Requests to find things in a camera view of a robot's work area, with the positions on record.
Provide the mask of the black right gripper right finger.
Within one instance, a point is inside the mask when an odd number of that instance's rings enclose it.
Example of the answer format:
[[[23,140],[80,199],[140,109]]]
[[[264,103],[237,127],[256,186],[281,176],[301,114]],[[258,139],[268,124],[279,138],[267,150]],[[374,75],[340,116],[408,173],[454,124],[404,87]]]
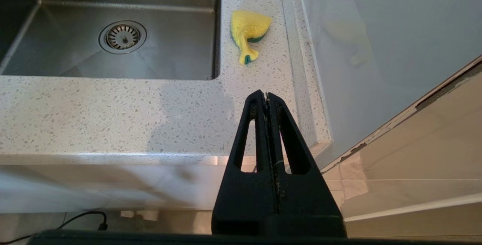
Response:
[[[276,214],[266,231],[277,236],[345,237],[342,214],[287,104],[268,93]]]

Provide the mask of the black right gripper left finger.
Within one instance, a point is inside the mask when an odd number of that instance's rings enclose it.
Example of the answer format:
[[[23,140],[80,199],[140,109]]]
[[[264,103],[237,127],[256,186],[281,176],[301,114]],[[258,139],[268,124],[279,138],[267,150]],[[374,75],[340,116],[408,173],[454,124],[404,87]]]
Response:
[[[241,170],[250,123],[255,124],[256,172]],[[269,100],[259,89],[245,101],[212,212],[212,233],[279,236],[276,164],[279,136],[272,128]]]

